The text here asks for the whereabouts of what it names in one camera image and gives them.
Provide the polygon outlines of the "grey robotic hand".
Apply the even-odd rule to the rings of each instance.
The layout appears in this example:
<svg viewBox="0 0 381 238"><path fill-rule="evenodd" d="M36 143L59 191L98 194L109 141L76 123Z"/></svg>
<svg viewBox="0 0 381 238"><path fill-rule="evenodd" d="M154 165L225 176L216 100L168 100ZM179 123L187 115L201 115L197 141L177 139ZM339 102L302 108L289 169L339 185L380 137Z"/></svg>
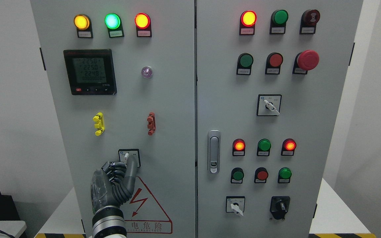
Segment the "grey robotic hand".
<svg viewBox="0 0 381 238"><path fill-rule="evenodd" d="M126 162L107 161L93 173L91 202L93 213L106 206L120 207L133 195L139 161L130 155Z"/></svg>

